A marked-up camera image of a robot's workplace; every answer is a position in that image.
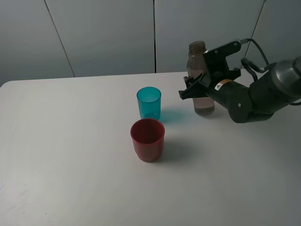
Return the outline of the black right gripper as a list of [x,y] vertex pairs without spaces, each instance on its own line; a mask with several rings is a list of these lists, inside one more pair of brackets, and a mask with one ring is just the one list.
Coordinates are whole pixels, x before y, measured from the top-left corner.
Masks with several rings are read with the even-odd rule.
[[240,76],[241,70],[238,68],[226,73],[202,72],[197,78],[185,76],[186,89],[178,91],[180,99],[210,97],[222,106],[242,106],[242,85],[235,82]]

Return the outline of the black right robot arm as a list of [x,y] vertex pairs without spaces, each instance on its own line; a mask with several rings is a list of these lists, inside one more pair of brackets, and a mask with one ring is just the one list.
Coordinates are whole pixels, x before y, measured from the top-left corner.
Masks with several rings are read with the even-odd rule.
[[203,72],[195,79],[185,77],[186,89],[179,91],[179,96],[182,100],[210,97],[226,108],[236,123],[266,121],[288,105],[300,105],[299,57],[271,64],[249,87],[235,81],[240,76],[240,69],[234,69]]

